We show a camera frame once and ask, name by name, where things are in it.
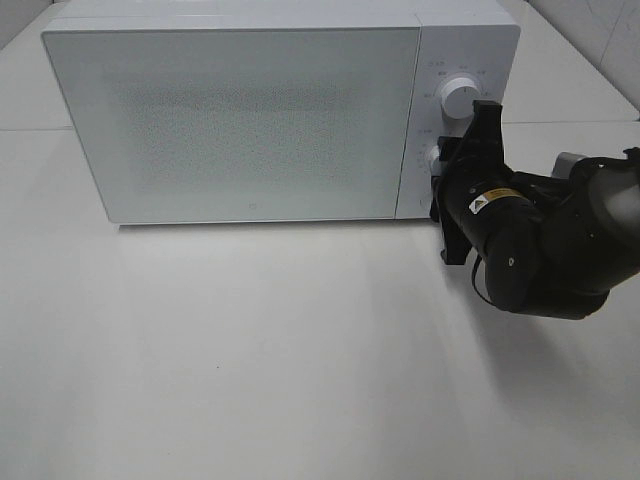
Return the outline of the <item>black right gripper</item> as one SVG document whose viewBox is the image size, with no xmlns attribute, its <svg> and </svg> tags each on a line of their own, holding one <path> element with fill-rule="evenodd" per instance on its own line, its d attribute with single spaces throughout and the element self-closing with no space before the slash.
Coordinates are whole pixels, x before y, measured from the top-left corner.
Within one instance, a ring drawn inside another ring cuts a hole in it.
<svg viewBox="0 0 640 480">
<path fill-rule="evenodd" d="M 504 161 L 502 105 L 475 100 L 463 136 L 438 140 L 442 171 L 432 177 L 431 219 L 443 237 L 446 265 L 464 265 L 471 249 L 487 250 L 505 228 L 535 225 L 542 213 Z"/>
</svg>

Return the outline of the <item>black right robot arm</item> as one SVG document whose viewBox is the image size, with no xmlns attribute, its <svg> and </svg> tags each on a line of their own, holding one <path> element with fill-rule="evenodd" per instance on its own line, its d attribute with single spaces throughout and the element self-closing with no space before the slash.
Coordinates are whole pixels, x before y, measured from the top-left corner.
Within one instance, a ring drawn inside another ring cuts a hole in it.
<svg viewBox="0 0 640 480">
<path fill-rule="evenodd" d="M 560 154 L 549 176 L 505 162 L 502 106 L 473 103 L 461 137 L 438 140 L 430 216 L 447 265 L 469 253 L 480 297 L 514 314 L 581 320 L 639 272 L 639 150 Z"/>
</svg>

